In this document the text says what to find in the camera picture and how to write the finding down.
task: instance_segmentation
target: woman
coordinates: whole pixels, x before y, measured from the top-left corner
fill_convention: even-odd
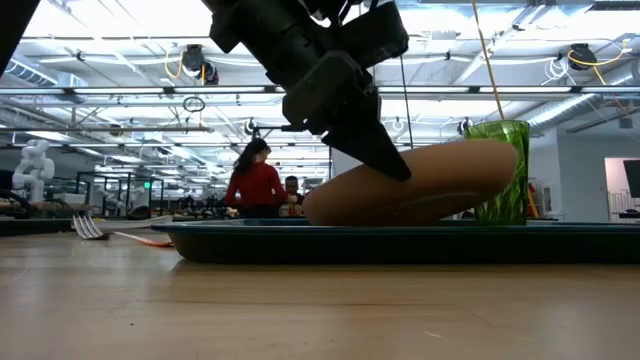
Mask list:
[[[227,206],[235,205],[236,192],[240,191],[244,217],[276,218],[280,204],[295,201],[284,191],[278,171],[265,164],[270,152],[264,140],[253,139],[235,162],[225,202]]]

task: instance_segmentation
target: person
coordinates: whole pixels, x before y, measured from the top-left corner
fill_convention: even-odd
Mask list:
[[[265,163],[270,152],[267,143],[256,138],[247,144],[234,164],[225,202],[230,207],[236,205],[236,192],[239,191],[243,217],[276,218],[280,204],[297,200],[287,195],[278,171]]]
[[[297,177],[293,175],[287,176],[287,178],[284,179],[284,188],[285,190],[287,190],[287,194],[289,194],[289,196],[297,197],[296,204],[302,205],[302,200],[304,200],[304,196],[298,194],[298,189],[300,189],[300,186],[299,186]]]
[[[284,187],[287,190],[287,194],[290,199],[289,204],[280,207],[280,216],[282,217],[300,217],[303,216],[302,201],[304,196],[298,194],[298,178],[295,176],[288,176],[284,180]]]

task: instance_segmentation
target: tray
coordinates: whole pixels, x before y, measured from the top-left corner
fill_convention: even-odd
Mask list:
[[[306,220],[152,225],[184,258],[216,263],[640,263],[640,226],[530,222],[478,226],[317,227]]]

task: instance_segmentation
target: green drinking cup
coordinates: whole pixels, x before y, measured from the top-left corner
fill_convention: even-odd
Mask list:
[[[513,181],[501,194],[475,208],[476,221],[483,225],[524,225],[527,221],[529,123],[515,120],[482,123],[467,128],[464,137],[511,144],[519,155]]]

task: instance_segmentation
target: desk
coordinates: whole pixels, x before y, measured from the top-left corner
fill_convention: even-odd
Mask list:
[[[3,360],[631,360],[639,299],[640,267],[220,266],[0,238]]]

